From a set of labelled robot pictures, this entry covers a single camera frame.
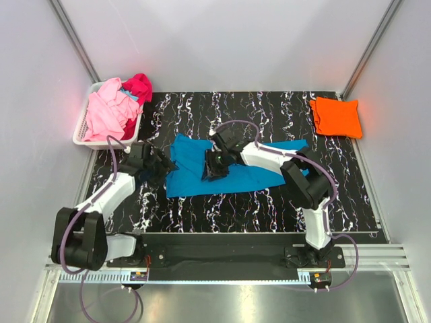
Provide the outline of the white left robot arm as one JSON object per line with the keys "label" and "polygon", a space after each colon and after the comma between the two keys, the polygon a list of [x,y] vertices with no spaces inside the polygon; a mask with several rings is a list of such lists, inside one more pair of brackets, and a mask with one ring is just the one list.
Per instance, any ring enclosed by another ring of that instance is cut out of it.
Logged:
{"label": "white left robot arm", "polygon": [[55,219],[51,260],[76,275],[97,271],[106,262],[122,258],[130,266],[145,260],[145,250],[132,234],[108,235],[105,223],[143,184],[160,186],[178,168],[162,150],[138,142],[126,149],[122,162],[113,161],[112,174],[88,199],[73,208],[61,208]]}

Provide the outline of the blue t shirt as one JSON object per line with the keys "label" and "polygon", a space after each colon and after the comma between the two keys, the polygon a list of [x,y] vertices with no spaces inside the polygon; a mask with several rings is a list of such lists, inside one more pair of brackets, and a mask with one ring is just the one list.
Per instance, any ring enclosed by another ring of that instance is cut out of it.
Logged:
{"label": "blue t shirt", "polygon": [[176,136],[170,146],[170,156],[178,169],[166,178],[168,198],[254,192],[285,184],[280,174],[242,165],[231,165],[225,178],[203,180],[205,151],[211,146],[212,143],[205,139],[190,139],[182,134]]}

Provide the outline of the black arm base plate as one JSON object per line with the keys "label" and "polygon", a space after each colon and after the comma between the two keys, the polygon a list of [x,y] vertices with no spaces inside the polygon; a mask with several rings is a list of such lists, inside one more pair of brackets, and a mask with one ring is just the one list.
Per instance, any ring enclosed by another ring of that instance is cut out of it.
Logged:
{"label": "black arm base plate", "polygon": [[151,282],[285,283],[299,271],[345,268],[343,251],[330,244],[323,256],[305,244],[304,234],[142,234],[137,251],[109,267],[150,270]]}

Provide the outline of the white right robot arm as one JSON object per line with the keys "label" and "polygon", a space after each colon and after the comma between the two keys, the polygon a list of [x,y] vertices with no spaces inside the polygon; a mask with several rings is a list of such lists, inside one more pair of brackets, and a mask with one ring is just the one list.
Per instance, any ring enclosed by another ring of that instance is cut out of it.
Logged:
{"label": "white right robot arm", "polygon": [[282,176],[293,203],[302,209],[306,223],[305,245],[288,259],[298,266],[324,265],[333,247],[327,211],[335,185],[323,166],[314,160],[312,149],[275,148],[258,141],[238,139],[227,129],[211,131],[209,140],[212,148],[205,151],[201,179],[225,178],[232,165],[261,168]]}

